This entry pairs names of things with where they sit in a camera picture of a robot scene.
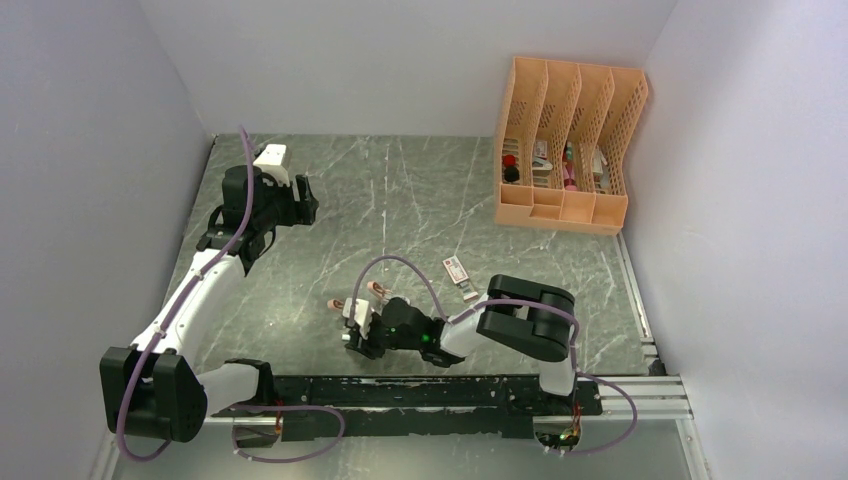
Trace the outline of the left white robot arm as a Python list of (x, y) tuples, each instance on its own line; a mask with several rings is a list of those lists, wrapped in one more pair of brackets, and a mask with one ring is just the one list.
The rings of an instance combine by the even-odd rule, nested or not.
[(269, 363), (228, 360), (204, 374), (192, 363), (214, 315), (274, 243), (277, 228), (313, 224), (319, 202), (307, 176), (286, 181), (271, 166), (231, 167), (221, 190), (223, 201), (178, 289), (129, 346), (111, 347), (101, 358), (113, 433), (185, 443), (206, 417), (234, 404), (254, 416), (275, 406)]

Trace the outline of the red white staple box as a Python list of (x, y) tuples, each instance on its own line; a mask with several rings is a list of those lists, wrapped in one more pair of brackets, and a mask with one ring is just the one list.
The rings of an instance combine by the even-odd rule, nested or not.
[(456, 255), (442, 261), (452, 283), (460, 290), (464, 302), (470, 302), (479, 298), (479, 293), (471, 282), (470, 275)]

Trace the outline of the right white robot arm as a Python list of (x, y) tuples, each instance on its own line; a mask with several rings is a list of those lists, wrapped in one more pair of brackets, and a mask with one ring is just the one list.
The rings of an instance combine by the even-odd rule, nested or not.
[(495, 275), (486, 294), (460, 314), (429, 317), (401, 296), (371, 282), (377, 297), (330, 300), (347, 332), (345, 347), (368, 359), (388, 350), (415, 351), (423, 361), (448, 368), (487, 342), (538, 362), (539, 398), (550, 413), (562, 414), (578, 399), (574, 354), (579, 326), (575, 297), (565, 289), (507, 275)]

